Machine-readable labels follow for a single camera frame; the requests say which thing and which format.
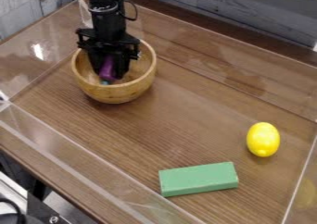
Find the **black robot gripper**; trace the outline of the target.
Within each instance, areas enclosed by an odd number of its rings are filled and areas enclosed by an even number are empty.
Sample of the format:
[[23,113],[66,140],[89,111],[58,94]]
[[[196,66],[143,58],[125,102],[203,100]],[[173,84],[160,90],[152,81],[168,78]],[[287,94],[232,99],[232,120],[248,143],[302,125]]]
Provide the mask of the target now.
[[77,47],[86,52],[94,73],[100,72],[105,55],[118,51],[114,54],[114,78],[118,80],[128,71],[129,59],[138,59],[141,41],[125,32],[114,40],[102,40],[96,37],[94,30],[89,28],[77,28],[74,34]]

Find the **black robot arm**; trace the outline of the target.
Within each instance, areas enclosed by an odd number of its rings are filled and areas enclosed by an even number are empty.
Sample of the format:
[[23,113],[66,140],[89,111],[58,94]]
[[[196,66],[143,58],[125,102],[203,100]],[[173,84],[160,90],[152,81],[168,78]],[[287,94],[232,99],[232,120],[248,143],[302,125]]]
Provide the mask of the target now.
[[77,29],[77,47],[88,54],[92,71],[102,81],[122,78],[129,61],[138,59],[140,40],[125,31],[125,0],[89,0],[92,27]]

